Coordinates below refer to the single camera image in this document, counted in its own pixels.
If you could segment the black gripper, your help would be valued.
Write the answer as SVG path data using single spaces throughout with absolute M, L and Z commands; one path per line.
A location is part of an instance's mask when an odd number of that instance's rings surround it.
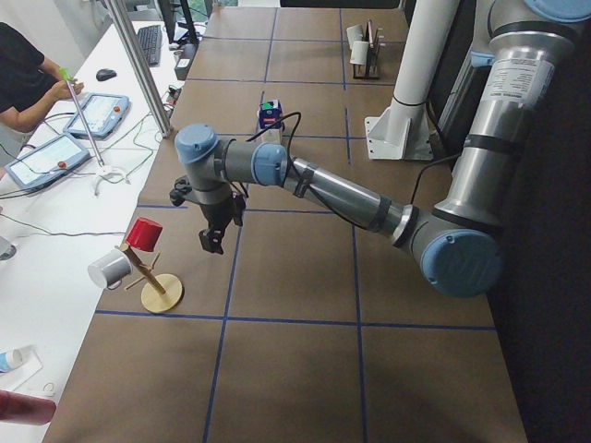
M 177 207 L 186 201 L 200 207 L 209 226 L 199 232 L 201 247 L 206 252 L 222 255 L 224 229 L 230 222 L 243 225 L 245 196 L 233 191 L 227 183 L 205 181 L 204 184 L 206 187 L 199 189 L 190 184 L 187 177 L 179 177 L 169 198 Z

